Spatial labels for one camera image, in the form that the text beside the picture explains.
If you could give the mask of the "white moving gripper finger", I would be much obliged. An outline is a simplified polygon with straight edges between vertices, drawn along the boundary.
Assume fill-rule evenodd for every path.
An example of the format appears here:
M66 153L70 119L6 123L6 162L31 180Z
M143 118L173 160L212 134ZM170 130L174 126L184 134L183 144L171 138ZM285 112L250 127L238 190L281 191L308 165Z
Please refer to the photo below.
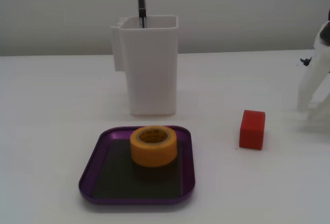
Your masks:
M308 114L308 130L329 133L329 94Z

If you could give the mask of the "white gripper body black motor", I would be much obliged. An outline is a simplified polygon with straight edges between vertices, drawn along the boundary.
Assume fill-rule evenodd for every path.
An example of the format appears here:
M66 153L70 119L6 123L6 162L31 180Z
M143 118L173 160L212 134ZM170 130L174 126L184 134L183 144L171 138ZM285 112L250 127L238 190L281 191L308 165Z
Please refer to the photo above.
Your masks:
M329 58L329 13L328 20L321 26L314 41L315 61L325 57Z

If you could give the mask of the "white fixed gripper finger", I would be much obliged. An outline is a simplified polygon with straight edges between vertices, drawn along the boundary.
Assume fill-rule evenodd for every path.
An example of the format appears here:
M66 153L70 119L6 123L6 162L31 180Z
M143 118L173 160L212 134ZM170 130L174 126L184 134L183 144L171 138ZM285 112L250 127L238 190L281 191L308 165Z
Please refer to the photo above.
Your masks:
M315 51L299 84L297 109L307 110L313 94L329 73L329 50Z

